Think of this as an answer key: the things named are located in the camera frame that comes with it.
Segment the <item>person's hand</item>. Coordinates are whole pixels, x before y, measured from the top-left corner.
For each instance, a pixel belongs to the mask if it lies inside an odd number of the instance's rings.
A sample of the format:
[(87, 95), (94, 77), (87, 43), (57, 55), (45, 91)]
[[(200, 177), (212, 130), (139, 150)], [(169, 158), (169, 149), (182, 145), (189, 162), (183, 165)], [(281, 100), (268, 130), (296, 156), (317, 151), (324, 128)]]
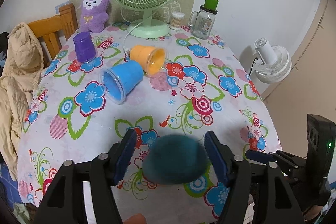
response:
[(307, 221), (312, 221), (312, 220), (316, 219), (317, 217), (319, 217), (322, 210), (323, 210), (323, 206), (314, 205), (304, 213), (303, 218), (306, 222)]

